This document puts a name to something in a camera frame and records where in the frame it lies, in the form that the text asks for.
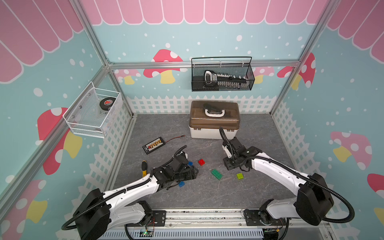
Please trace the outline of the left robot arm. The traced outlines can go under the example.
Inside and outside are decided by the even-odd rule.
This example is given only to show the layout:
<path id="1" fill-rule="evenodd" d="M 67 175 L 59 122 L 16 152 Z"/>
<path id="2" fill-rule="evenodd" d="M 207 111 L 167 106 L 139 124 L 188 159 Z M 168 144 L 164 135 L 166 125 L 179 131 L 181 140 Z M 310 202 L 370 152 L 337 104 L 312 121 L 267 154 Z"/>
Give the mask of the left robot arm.
<path id="1" fill-rule="evenodd" d="M 135 182 L 106 192 L 90 191 L 61 229 L 77 230 L 82 240 L 97 240 L 114 227 L 146 226 L 153 221 L 154 213 L 142 198 L 194 180 L 198 173 L 199 170 L 189 164 L 188 155 L 180 150 L 168 162 Z"/>

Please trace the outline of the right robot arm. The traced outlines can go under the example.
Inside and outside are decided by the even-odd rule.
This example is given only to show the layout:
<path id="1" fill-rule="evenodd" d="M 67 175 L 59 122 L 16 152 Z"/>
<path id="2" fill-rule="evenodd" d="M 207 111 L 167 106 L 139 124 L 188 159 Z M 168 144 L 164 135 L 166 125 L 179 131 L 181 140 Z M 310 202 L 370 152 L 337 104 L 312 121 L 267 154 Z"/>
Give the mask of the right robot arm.
<path id="1" fill-rule="evenodd" d="M 237 138 L 229 140 L 223 137 L 223 150 L 227 154 L 224 164 L 228 170 L 239 168 L 244 172 L 259 171 L 294 194 L 290 199 L 269 199 L 264 202 L 256 216 L 263 225 L 269 226 L 278 219 L 291 218 L 302 219 L 312 226 L 318 226 L 322 221 L 344 224 L 354 219 L 353 206 L 330 189 L 321 175 L 298 172 L 254 146 L 246 148 Z M 345 204 L 349 211 L 346 217 L 332 219 L 326 216 L 334 206 L 333 198 Z"/>

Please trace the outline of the black charger board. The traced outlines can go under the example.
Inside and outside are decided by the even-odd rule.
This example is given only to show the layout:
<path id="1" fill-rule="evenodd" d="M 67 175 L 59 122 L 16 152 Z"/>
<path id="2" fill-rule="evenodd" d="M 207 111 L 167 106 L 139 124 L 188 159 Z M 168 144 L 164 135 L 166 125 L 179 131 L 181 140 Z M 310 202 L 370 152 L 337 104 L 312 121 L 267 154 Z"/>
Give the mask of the black charger board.
<path id="1" fill-rule="evenodd" d="M 144 145 L 143 150 L 148 155 L 148 154 L 156 151 L 157 149 L 163 147 L 165 144 L 166 144 L 166 142 L 164 141 L 164 139 L 162 137 L 159 137 L 159 138 L 151 141 L 150 143 Z"/>

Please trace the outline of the green circuit board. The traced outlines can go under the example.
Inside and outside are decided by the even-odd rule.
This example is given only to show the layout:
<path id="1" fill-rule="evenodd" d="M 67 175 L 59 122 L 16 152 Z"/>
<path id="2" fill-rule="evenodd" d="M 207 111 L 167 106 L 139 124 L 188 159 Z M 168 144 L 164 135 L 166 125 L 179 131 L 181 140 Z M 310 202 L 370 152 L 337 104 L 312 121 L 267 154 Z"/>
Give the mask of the green circuit board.
<path id="1" fill-rule="evenodd" d="M 150 230 L 140 230 L 140 238 L 152 238 L 154 236 L 154 231 Z"/>

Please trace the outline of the red lego brick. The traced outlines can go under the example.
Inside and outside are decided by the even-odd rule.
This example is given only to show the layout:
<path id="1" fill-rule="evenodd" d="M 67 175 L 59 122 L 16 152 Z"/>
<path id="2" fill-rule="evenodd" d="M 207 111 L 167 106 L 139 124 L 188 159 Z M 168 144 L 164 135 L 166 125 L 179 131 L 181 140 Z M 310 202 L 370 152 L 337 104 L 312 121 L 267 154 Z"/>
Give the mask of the red lego brick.
<path id="1" fill-rule="evenodd" d="M 200 166 L 203 166 L 203 165 L 205 164 L 205 161 L 204 161 L 203 159 L 200 159 L 200 160 L 198 161 L 198 163 L 199 163 Z"/>

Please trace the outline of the black tape roll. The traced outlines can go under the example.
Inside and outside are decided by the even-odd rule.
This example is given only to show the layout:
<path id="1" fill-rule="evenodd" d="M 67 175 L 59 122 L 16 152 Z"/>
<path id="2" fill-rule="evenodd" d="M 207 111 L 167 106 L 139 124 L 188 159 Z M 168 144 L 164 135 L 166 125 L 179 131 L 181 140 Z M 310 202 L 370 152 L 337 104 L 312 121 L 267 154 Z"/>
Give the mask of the black tape roll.
<path id="1" fill-rule="evenodd" d="M 100 108 L 103 110 L 103 111 L 109 111 L 114 103 L 116 102 L 116 98 L 114 97 L 107 97 L 107 98 L 104 98 L 100 101 Z"/>

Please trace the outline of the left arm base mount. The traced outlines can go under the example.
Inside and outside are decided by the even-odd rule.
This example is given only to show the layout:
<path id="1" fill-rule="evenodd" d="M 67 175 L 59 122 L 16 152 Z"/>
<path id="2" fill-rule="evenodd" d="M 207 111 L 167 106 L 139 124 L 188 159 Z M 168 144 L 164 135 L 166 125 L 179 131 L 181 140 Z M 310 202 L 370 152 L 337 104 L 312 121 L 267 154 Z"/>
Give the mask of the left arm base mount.
<path id="1" fill-rule="evenodd" d="M 127 224 L 128 227 L 145 227 L 145 226 L 155 226 L 155 227 L 164 227 L 166 220 L 166 211 L 152 211 L 151 213 L 146 213 L 144 218 L 135 224 Z"/>

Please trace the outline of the screwdriver bit set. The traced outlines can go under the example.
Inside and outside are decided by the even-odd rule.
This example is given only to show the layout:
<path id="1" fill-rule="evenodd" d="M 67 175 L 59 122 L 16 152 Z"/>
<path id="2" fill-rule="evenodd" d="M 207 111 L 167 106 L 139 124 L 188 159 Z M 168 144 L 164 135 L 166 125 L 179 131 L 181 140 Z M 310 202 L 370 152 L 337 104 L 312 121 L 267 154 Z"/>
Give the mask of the screwdriver bit set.
<path id="1" fill-rule="evenodd" d="M 205 71 L 204 85 L 207 88 L 228 88 L 241 90 L 249 87 L 249 81 L 245 78 L 236 78 L 236 76 L 218 74 L 213 71 Z"/>

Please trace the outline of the brown lid storage box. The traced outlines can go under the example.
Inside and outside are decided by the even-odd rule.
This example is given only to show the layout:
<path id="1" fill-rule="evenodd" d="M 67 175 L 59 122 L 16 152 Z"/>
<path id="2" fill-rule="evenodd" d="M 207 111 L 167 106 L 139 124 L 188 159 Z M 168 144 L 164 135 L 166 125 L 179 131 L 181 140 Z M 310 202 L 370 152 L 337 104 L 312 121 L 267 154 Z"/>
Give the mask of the brown lid storage box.
<path id="1" fill-rule="evenodd" d="M 228 139 L 240 129 L 240 110 L 237 103 L 220 101 L 192 101 L 189 128 L 195 139 L 221 139 L 223 128 Z"/>

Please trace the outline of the yellow handled screwdriver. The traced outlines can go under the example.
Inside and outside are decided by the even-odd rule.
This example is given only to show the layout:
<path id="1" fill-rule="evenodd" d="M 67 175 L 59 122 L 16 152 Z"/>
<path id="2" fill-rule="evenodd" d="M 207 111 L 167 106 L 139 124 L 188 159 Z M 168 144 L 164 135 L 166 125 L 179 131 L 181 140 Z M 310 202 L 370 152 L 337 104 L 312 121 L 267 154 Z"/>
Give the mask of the yellow handled screwdriver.
<path id="1" fill-rule="evenodd" d="M 142 168 L 142 176 L 145 177 L 148 174 L 148 164 L 146 161 L 142 161 L 141 168 Z"/>

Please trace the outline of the dark green lego brick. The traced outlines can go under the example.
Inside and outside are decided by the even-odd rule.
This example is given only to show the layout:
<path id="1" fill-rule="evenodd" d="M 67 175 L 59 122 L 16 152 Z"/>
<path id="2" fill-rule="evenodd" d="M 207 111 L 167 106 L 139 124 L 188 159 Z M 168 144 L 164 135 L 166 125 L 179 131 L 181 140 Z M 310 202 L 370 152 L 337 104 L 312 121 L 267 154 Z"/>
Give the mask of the dark green lego brick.
<path id="1" fill-rule="evenodd" d="M 211 170 L 211 174 L 217 179 L 221 180 L 223 175 L 216 169 Z"/>

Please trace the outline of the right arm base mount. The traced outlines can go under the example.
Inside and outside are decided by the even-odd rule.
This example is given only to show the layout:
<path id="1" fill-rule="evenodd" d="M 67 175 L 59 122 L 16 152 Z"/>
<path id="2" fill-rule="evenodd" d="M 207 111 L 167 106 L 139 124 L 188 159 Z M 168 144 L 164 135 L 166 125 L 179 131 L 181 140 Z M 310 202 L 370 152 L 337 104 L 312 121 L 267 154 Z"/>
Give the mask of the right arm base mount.
<path id="1" fill-rule="evenodd" d="M 277 226 L 284 227 L 284 218 L 274 219 L 267 211 L 245 209 L 243 212 L 247 226 Z"/>

